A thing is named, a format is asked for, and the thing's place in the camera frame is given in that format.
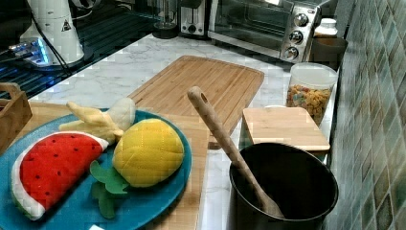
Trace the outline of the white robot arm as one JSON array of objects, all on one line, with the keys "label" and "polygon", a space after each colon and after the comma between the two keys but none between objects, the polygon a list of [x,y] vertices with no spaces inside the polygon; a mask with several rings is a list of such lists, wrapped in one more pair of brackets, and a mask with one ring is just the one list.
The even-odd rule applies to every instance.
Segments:
[{"label": "white robot arm", "polygon": [[17,58],[45,68],[73,66],[85,57],[69,0],[28,0],[32,25],[10,50]]}]

